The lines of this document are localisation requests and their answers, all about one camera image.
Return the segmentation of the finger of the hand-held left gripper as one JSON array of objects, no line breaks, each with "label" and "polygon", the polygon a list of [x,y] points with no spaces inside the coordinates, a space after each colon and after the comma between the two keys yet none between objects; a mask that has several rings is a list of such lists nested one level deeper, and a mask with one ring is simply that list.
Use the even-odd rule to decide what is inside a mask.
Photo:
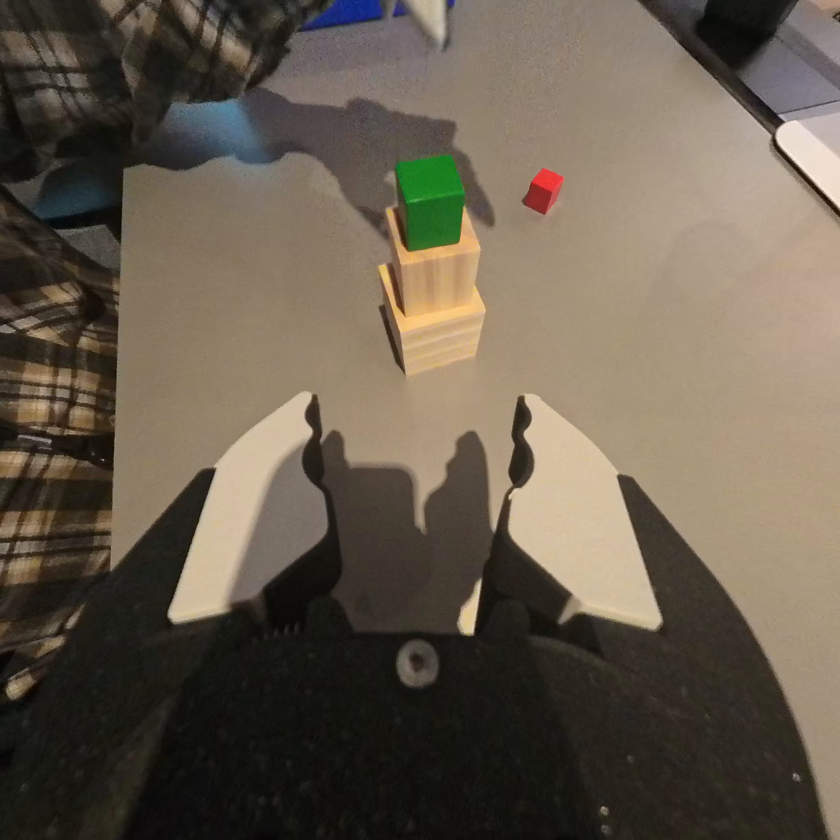
[{"label": "finger of the hand-held left gripper", "polygon": [[403,6],[430,43],[448,45],[448,1],[403,1]]}]

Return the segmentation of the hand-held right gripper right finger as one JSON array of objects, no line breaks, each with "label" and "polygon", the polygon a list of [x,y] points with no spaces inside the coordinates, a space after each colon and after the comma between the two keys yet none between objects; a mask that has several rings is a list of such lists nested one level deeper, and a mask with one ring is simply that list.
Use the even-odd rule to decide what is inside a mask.
[{"label": "hand-held right gripper right finger", "polygon": [[479,615],[496,597],[551,628],[585,617],[657,632],[662,612],[609,458],[535,394],[519,396],[511,438]]}]

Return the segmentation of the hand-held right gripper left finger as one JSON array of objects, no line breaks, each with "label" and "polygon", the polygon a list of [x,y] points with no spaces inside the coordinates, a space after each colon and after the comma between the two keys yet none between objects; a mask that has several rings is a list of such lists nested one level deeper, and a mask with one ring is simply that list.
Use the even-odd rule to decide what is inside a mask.
[{"label": "hand-held right gripper left finger", "polygon": [[252,426],[214,467],[168,609],[173,624],[236,607],[297,624],[330,595],[342,559],[323,484],[319,400],[300,392]]}]

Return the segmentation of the green wooden cube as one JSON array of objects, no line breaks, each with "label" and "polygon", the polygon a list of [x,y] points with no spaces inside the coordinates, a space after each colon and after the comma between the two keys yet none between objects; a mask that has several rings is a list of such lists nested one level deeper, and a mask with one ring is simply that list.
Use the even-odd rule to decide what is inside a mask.
[{"label": "green wooden cube", "polygon": [[450,154],[399,161],[395,166],[398,212],[408,251],[457,245],[466,192]]}]

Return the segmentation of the red wooden cube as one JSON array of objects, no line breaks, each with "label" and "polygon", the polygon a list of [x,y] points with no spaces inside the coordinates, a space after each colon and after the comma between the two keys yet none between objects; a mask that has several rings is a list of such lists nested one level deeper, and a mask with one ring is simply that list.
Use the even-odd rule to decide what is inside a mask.
[{"label": "red wooden cube", "polygon": [[563,175],[543,167],[532,178],[521,203],[538,214],[546,215],[557,203],[563,183]]}]

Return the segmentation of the large plain wooden cube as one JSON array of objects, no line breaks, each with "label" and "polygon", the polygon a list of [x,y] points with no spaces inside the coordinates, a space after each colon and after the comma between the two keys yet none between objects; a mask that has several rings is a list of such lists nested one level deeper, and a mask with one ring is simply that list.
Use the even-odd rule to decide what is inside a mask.
[{"label": "large plain wooden cube", "polygon": [[390,264],[378,267],[382,313],[394,355],[406,376],[473,358],[480,342],[486,307],[477,289],[463,306],[407,316],[397,300]]}]

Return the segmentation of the medium plain wooden cube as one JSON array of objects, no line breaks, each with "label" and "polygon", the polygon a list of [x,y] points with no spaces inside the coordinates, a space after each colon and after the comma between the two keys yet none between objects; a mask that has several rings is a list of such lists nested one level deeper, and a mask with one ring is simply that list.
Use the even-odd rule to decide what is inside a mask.
[{"label": "medium plain wooden cube", "polygon": [[470,304],[476,288],[480,243],[466,209],[459,241],[433,248],[407,249],[397,207],[386,208],[385,221],[396,299],[407,317]]}]

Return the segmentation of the person's left forearm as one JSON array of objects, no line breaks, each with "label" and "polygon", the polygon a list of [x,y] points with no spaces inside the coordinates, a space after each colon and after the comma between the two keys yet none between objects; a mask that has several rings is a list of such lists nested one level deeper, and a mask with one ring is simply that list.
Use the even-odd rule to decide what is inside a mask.
[{"label": "person's left forearm", "polygon": [[141,145],[176,103],[238,98],[331,4],[1,2],[2,182]]}]

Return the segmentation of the person's plaid shirt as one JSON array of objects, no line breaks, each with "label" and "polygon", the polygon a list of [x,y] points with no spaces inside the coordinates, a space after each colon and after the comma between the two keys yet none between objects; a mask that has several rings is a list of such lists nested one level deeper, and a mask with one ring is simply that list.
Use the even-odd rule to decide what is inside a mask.
[{"label": "person's plaid shirt", "polygon": [[2,188],[3,711],[109,572],[118,324],[119,276]]}]

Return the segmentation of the dark grey desk panel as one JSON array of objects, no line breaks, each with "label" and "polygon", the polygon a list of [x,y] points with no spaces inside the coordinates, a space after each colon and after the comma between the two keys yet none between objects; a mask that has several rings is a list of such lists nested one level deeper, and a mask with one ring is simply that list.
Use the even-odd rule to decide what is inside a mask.
[{"label": "dark grey desk panel", "polygon": [[641,1],[671,37],[721,84],[764,128],[775,130],[789,119],[831,112],[839,102],[838,83],[804,48],[783,40],[778,27],[760,45],[716,45],[695,32],[706,1]]}]

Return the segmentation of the teal blue object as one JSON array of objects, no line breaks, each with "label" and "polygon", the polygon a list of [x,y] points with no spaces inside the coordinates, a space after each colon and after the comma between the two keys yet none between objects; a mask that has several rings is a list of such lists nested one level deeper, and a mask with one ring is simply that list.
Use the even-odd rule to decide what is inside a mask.
[{"label": "teal blue object", "polygon": [[59,165],[41,181],[33,212],[55,228],[101,224],[120,238],[123,170],[114,157]]}]

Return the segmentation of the black stand post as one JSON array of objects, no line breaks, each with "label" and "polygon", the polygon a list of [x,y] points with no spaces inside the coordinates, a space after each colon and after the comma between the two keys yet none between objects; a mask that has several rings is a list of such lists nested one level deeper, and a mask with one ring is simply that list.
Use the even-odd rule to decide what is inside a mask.
[{"label": "black stand post", "polygon": [[771,38],[796,1],[708,1],[695,24],[704,41],[716,45],[760,45]]}]

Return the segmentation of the white rounded base plate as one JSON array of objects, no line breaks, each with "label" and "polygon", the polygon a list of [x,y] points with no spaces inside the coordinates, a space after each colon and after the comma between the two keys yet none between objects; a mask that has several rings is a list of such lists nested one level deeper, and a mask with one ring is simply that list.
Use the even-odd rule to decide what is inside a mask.
[{"label": "white rounded base plate", "polygon": [[773,135],[776,150],[836,213],[839,212],[838,124],[833,128],[828,124],[837,117],[836,113],[784,122]]}]

